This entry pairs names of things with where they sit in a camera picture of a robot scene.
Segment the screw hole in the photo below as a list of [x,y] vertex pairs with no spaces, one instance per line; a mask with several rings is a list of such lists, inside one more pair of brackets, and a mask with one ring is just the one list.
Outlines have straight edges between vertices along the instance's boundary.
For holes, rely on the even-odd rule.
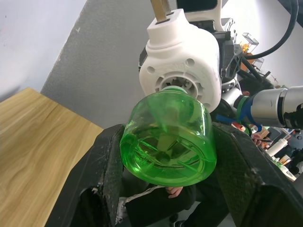
[[149,66],[147,67],[147,71],[150,73],[150,74],[153,74],[155,72],[155,68],[153,68],[152,66]]
[[185,63],[186,63],[187,66],[191,67],[195,64],[195,61],[193,59],[189,58],[189,59],[186,60]]

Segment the finger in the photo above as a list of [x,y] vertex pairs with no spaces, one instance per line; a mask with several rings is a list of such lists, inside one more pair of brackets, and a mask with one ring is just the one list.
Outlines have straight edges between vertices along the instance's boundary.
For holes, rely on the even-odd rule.
[[261,147],[262,147],[262,148],[264,148],[266,145],[267,145],[266,142],[262,142],[262,143],[261,143]]
[[253,135],[252,135],[252,138],[253,138],[253,139],[260,139],[261,137],[260,137],[258,134],[253,134]]
[[165,188],[165,190],[166,190],[167,192],[170,192],[171,189],[173,189],[173,187],[166,187],[166,188]]
[[172,190],[170,190],[170,194],[175,194],[178,191],[179,188],[173,188]]
[[172,198],[176,198],[180,195],[182,190],[178,189],[174,194],[170,195],[169,198],[172,199]]

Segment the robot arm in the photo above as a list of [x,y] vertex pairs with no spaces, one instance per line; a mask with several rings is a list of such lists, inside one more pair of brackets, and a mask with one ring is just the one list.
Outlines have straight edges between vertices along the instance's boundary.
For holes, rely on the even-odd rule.
[[224,103],[236,120],[259,128],[303,129],[303,86],[263,90],[250,98],[242,95],[237,81],[242,50],[230,32],[217,32],[222,28],[217,21],[220,0],[212,10],[186,10],[186,14],[183,9],[171,11],[167,0],[151,3],[156,18],[147,28],[150,39],[139,62],[140,83],[146,95],[178,86],[209,112],[226,115],[228,111],[219,105]]
[[303,86],[263,90],[250,98],[234,87],[222,99],[247,123],[303,129]]

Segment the white container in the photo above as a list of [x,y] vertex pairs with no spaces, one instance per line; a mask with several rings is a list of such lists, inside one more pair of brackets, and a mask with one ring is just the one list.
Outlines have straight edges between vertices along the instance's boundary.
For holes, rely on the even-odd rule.
[[189,24],[183,9],[173,10],[168,19],[162,23],[154,19],[147,28],[148,56],[140,70],[143,91],[150,95],[178,85],[211,112],[221,99],[218,42]]
[[270,149],[267,150],[267,153],[270,156],[274,156],[276,153],[278,153],[282,148],[286,147],[287,140],[285,139],[279,139],[277,143],[275,143]]

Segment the gray wall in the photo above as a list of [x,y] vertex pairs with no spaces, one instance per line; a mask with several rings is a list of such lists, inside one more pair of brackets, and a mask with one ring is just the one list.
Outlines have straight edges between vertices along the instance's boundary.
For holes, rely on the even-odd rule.
[[126,122],[153,18],[149,0],[88,0],[42,93],[103,128]]

